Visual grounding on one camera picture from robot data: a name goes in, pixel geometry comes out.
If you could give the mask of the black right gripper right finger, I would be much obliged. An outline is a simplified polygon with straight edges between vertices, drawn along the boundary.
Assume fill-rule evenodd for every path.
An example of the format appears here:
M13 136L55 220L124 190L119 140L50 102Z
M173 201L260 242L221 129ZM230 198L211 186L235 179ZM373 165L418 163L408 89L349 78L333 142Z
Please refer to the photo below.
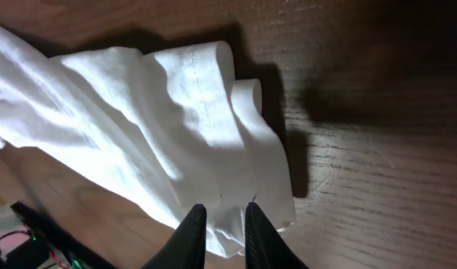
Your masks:
M245 264L247 269L308 269L255 202L245 211Z

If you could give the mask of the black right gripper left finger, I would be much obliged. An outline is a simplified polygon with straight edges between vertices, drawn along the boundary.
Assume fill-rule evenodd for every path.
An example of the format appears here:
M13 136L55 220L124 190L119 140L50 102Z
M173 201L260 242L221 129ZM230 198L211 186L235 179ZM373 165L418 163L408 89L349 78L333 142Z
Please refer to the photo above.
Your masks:
M206 208L194 205L166 244L142 269L204 269Z

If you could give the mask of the white t-shirt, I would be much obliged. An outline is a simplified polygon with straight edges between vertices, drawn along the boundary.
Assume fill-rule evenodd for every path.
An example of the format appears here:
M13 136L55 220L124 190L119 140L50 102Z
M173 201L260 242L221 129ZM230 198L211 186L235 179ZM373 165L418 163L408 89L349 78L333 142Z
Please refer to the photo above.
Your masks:
M223 41L48 58L0 27L0 149L41 149L171 228L202 204L206 248L224 258L245 248L250 201L276 229L295 219L261 110L259 80L235 77Z

